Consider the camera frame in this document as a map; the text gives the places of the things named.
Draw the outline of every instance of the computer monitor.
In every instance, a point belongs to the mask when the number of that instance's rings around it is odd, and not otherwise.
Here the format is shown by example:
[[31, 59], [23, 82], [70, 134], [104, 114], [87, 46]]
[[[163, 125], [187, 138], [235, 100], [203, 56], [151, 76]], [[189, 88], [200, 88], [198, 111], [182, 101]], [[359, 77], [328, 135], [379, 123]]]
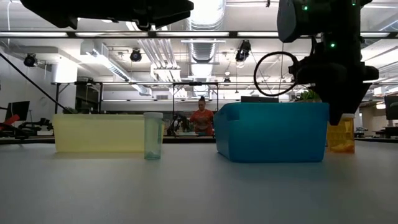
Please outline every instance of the computer monitor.
[[26, 121], [29, 112], [29, 101], [8, 103], [6, 120], [18, 114], [19, 121]]
[[259, 97], [259, 96], [241, 96], [243, 103], [278, 103], [278, 98]]
[[398, 96], [385, 96], [387, 120], [398, 119]]

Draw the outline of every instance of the orange container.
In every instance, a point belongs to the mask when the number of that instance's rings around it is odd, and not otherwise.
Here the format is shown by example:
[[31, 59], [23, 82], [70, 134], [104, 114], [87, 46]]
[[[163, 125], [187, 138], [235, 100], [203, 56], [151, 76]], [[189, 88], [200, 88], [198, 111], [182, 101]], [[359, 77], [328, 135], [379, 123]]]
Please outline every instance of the orange container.
[[354, 114], [343, 114], [337, 126], [328, 124], [328, 152], [355, 153]]

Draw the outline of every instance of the desk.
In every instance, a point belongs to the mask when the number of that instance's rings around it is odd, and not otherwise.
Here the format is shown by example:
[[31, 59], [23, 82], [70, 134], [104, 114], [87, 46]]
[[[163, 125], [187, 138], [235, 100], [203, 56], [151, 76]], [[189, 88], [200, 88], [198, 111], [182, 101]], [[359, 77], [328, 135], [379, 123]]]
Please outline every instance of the desk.
[[396, 223], [398, 150], [356, 142], [321, 163], [238, 164], [214, 144], [142, 154], [0, 146], [0, 223]]

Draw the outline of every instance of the red object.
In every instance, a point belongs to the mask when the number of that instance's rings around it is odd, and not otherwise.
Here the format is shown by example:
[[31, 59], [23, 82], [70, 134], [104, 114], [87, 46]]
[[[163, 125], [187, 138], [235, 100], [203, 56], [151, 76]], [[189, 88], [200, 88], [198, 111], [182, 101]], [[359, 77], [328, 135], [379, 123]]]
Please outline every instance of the red object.
[[9, 119], [7, 119], [5, 122], [3, 122], [3, 124], [6, 125], [12, 125], [14, 124], [14, 122], [19, 120], [19, 116], [18, 114], [15, 114], [14, 116], [10, 117]]
[[196, 133], [206, 133], [206, 135], [213, 135], [213, 126], [211, 121], [214, 114], [211, 110], [195, 111], [191, 115], [190, 121], [194, 122]]

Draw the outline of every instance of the spotlight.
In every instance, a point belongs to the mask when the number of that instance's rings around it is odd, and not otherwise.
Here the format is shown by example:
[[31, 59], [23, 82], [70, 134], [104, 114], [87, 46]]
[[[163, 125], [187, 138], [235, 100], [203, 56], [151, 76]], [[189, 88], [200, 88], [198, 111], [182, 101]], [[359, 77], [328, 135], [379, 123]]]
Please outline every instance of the spotlight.
[[130, 59], [133, 61], [133, 62], [139, 62], [139, 61], [141, 61], [141, 53], [140, 53], [140, 50], [139, 49], [133, 49], [132, 50], [132, 53], [131, 53], [131, 55], [130, 55]]
[[236, 62], [242, 64], [242, 62], [244, 62], [247, 59], [247, 57], [249, 56], [250, 51], [251, 51], [250, 41], [243, 40], [241, 46], [238, 49], [236, 57], [235, 57]]
[[34, 68], [37, 66], [37, 58], [36, 54], [29, 53], [27, 54], [25, 60], [24, 60], [24, 65], [26, 67]]

